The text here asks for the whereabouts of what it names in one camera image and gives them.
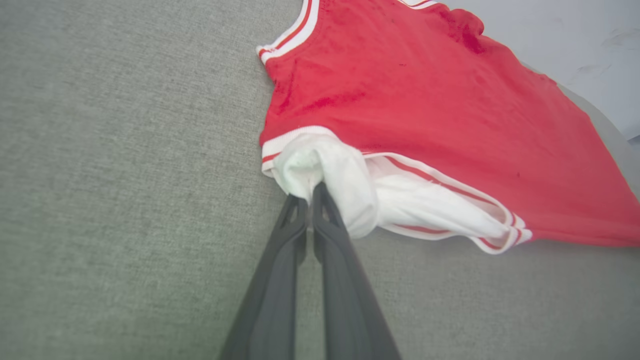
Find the basketball jersey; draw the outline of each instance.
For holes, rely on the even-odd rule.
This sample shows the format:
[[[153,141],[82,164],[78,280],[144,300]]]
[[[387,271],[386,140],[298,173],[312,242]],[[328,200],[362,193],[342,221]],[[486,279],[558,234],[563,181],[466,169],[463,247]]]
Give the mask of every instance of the basketball jersey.
[[[327,182],[355,237],[640,245],[640,204],[588,116],[483,28],[434,1],[304,0],[257,48],[275,84],[262,171],[307,199]]]

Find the jersey hem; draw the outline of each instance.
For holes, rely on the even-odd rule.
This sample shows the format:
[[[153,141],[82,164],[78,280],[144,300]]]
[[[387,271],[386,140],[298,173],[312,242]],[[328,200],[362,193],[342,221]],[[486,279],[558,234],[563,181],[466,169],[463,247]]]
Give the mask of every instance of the jersey hem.
[[[264,142],[262,146],[262,173],[269,177],[273,177],[271,169],[275,167],[274,159],[284,150],[285,146],[289,142],[302,134],[328,135],[339,139],[333,131],[323,126],[305,126],[270,139]],[[524,220],[507,209],[498,200],[441,173],[421,161],[413,160],[393,152],[363,152],[363,156],[365,159],[383,156],[399,170],[413,173],[431,183],[436,183],[452,190],[458,195],[464,197],[466,200],[485,209],[485,211],[491,213],[498,221],[508,226],[509,231],[501,238],[494,239],[466,236],[484,252],[489,254],[502,254],[515,245],[533,239],[533,233],[531,230],[526,228]],[[381,227],[392,231],[393,233],[423,240],[443,240],[445,238],[458,235],[445,229],[430,229],[419,226],[389,224]]]

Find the white surface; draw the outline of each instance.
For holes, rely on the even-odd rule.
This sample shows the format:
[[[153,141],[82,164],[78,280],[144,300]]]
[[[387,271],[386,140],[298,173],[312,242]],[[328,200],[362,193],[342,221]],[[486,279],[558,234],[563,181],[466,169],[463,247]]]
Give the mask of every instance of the white surface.
[[[317,128],[305,133],[301,127],[293,131],[295,137],[282,137],[287,144],[263,171],[285,193],[307,202],[324,181],[352,238],[362,238],[376,226],[423,240],[462,235],[489,254],[531,239],[524,221],[487,194],[400,154],[362,154],[328,129],[318,134]],[[432,181],[401,169],[391,158]]]
[[[640,135],[640,1],[443,0],[484,34],[585,97],[627,140]]]

